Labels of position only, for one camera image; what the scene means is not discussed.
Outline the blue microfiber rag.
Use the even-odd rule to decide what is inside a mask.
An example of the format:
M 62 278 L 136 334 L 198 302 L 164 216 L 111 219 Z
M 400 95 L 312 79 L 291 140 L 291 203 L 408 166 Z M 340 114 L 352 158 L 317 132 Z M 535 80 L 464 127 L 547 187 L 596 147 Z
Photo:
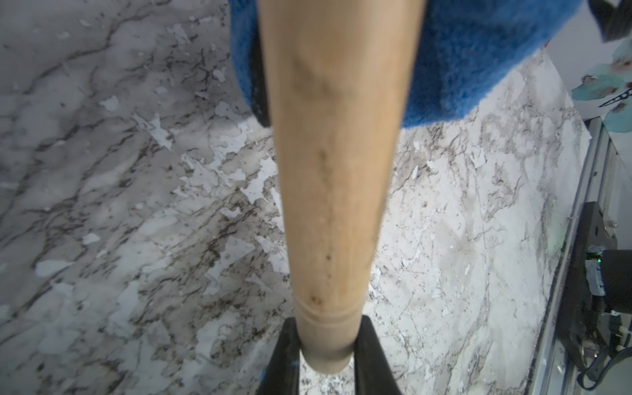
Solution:
M 578 1 L 430 1 L 403 128 L 465 117 L 517 64 L 543 47 Z

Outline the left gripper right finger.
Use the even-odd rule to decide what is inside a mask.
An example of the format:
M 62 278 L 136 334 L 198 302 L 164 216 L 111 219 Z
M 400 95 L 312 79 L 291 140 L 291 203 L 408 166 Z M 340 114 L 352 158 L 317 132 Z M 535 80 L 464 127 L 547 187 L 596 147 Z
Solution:
M 402 395 L 370 317 L 363 315 L 354 344 L 357 395 Z

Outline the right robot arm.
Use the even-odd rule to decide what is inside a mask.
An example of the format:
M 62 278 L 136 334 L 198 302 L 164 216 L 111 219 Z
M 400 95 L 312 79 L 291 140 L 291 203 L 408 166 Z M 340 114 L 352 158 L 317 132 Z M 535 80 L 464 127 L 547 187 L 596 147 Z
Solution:
M 592 392 L 631 357 L 631 251 L 618 248 L 597 202 L 586 202 L 570 251 L 556 337 L 577 368 L 577 385 Z

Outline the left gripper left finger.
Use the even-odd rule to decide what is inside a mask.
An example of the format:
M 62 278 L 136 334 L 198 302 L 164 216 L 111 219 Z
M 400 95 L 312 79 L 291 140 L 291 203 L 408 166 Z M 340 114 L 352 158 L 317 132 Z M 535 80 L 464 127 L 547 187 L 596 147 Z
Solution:
M 300 391 L 301 340 L 296 319 L 285 320 L 257 395 L 297 395 Z

